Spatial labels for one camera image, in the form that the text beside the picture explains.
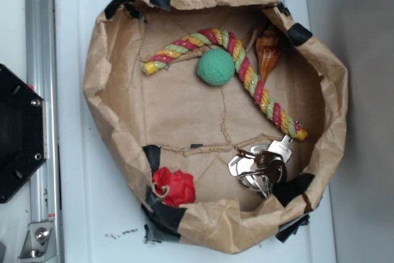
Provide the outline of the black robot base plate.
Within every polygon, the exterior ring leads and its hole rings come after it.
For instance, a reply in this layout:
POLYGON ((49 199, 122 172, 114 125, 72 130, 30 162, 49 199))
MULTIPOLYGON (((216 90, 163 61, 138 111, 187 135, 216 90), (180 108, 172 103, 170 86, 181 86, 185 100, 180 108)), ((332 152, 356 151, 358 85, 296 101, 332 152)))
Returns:
POLYGON ((9 202, 46 160, 44 101, 1 65, 1 203, 9 202))

